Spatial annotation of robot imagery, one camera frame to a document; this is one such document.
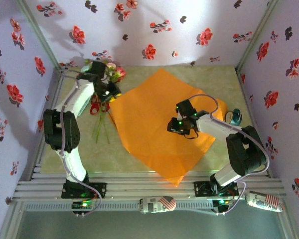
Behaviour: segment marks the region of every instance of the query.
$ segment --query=red flower print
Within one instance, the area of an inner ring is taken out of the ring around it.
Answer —
[[[12,36],[12,40],[13,40],[13,41],[18,41],[19,37],[18,37],[18,35],[16,34],[15,31],[13,31],[13,32],[11,33],[11,36]]]
[[[126,6],[128,6],[129,8],[133,8],[136,9],[138,5],[138,2],[135,0],[128,0],[128,2],[126,3]]]
[[[117,11],[124,11],[124,7],[123,7],[123,4],[122,3],[118,3],[116,4],[116,7]]]
[[[245,78],[246,78],[246,75],[243,74],[243,75],[241,76],[241,81],[242,81],[243,83],[245,83]]]
[[[73,38],[75,41],[79,44],[84,44],[85,43],[85,34],[84,31],[82,31],[79,27],[74,26],[72,30]]]
[[[154,55],[156,54],[156,49],[152,44],[149,44],[145,48],[145,50],[143,50],[142,54],[144,56],[143,57],[144,59],[149,59],[149,60],[154,59]]]
[[[132,15],[131,11],[124,11],[123,12],[123,18],[126,19],[126,20],[129,19],[131,15]]]
[[[178,56],[178,52],[177,51],[173,51],[171,55],[172,55],[172,57],[177,57]]]
[[[15,102],[16,104],[20,104],[23,102],[23,95],[20,94],[20,90],[16,85],[8,84],[6,88],[8,90],[8,95],[13,102]]]
[[[277,129],[277,128],[278,128],[278,122],[274,122],[274,123],[273,123],[273,128],[274,128],[274,129]]]
[[[19,25],[19,22],[15,21],[15,20],[13,19],[13,17],[10,19],[10,24],[11,24],[11,26],[13,27],[13,29],[14,29],[15,32],[19,32],[19,31],[21,31],[21,27],[20,27],[20,25]]]
[[[40,119],[40,120],[38,120],[38,128],[39,128],[39,132],[42,130],[42,128],[43,128],[43,120],[42,119]]]
[[[261,44],[259,50],[257,51],[258,61],[260,62],[268,53],[269,42]]]
[[[19,36],[19,42],[22,46],[25,45],[25,41],[24,41],[24,36],[20,33],[20,36]]]
[[[289,79],[295,79],[297,78],[297,76],[299,75],[297,70],[293,70],[290,74],[289,74]]]
[[[200,35],[199,35],[199,41],[200,45],[208,45],[208,41],[211,39],[213,36],[213,33],[211,32],[210,28],[206,28]]]
[[[273,106],[277,103],[279,93],[278,92],[271,92],[269,91],[267,93],[267,96],[264,98],[265,100],[265,106],[269,108],[270,106]]]
[[[298,68],[299,66],[299,58],[295,59],[294,62],[293,62],[293,67],[294,68]]]
[[[43,65],[41,58],[35,57],[34,60],[38,72],[41,74],[41,76],[43,76],[43,74],[45,73],[45,67]]]

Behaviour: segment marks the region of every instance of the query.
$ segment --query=beige floor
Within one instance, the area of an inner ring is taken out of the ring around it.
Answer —
[[[161,67],[126,67],[127,76],[119,87],[122,93],[138,86]],[[243,115],[241,126],[251,124],[240,85],[232,66],[166,66],[162,67],[185,83],[223,100],[228,110],[239,108]],[[73,87],[72,79],[64,79],[61,101]],[[77,118],[81,132],[79,152],[82,163],[88,172],[148,172],[152,171],[123,148],[119,135],[111,122],[106,118],[110,144],[107,143],[104,129],[101,128],[98,142],[92,137],[96,115],[90,115],[90,106]],[[193,171],[219,170],[228,163],[225,144],[217,140],[208,152],[193,168]],[[63,173],[64,168],[57,154],[47,145],[42,159],[42,173]]]

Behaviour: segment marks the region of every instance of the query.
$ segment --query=pink flower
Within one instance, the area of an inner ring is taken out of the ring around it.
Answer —
[[[19,104],[23,102],[23,95],[20,94],[20,90],[16,85],[9,84],[6,88],[8,90],[8,95],[13,101],[18,102]]]
[[[15,21],[15,20],[13,19],[13,17],[10,19],[10,24],[11,24],[11,26],[13,27],[13,29],[14,29],[15,32],[19,32],[19,31],[21,31],[21,27],[20,27],[20,25],[19,25],[19,22]]]
[[[124,11],[124,7],[123,7],[123,4],[122,3],[118,3],[118,4],[116,4],[116,10],[117,11]]]
[[[19,42],[21,43],[22,46],[25,45],[24,36],[21,33],[20,33],[20,36],[19,36]]]
[[[299,66],[299,58],[295,59],[294,62],[293,62],[293,67],[294,68],[298,68]]]
[[[131,15],[132,15],[131,11],[124,11],[123,12],[123,18],[126,19],[126,20],[128,20]]]
[[[298,71],[297,70],[293,70],[290,74],[289,74],[289,78],[292,79],[292,78],[297,78],[297,76],[299,75]]]
[[[200,40],[200,44],[202,46],[204,45],[208,45],[208,41],[211,39],[211,37],[213,36],[213,33],[211,32],[210,28],[206,28],[200,35],[199,40]]]
[[[128,0],[128,2],[126,3],[126,6],[128,6],[129,8],[136,9],[138,4],[139,3],[135,0]]]
[[[121,81],[126,76],[126,71],[123,67],[119,66],[116,68],[116,74],[119,77],[118,81]]]
[[[73,33],[73,37],[75,39],[75,41],[79,44],[85,44],[85,34],[84,34],[84,31],[82,31],[79,27],[77,26],[74,26],[73,27],[73,30],[72,30],[72,33]]]
[[[16,32],[15,31],[13,31],[12,33],[11,33],[11,36],[12,36],[12,40],[13,41],[18,41],[18,35],[16,34]]]
[[[154,59],[154,55],[156,54],[156,49],[152,44],[149,44],[147,48],[145,48],[145,55],[146,57],[151,60]]]
[[[41,60],[41,58],[35,57],[34,61],[35,61],[35,65],[36,65],[38,71],[41,72],[41,74],[44,74],[45,73],[45,67],[43,65],[43,61]]]

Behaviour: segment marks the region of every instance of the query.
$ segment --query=american flag print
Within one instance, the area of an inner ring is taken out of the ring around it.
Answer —
[[[176,201],[169,196],[163,196],[159,199],[159,202],[163,204],[168,210],[173,211],[176,208]]]

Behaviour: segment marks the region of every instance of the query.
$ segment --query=orange fabric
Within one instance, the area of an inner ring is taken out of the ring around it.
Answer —
[[[168,122],[177,117],[176,104],[196,94],[204,92],[160,69],[110,103],[112,119],[124,148],[175,186],[215,140],[205,133],[189,140],[167,131]],[[208,97],[195,97],[190,101],[197,111],[211,112],[216,107]],[[224,120],[227,106],[217,101],[219,109],[214,116]]]

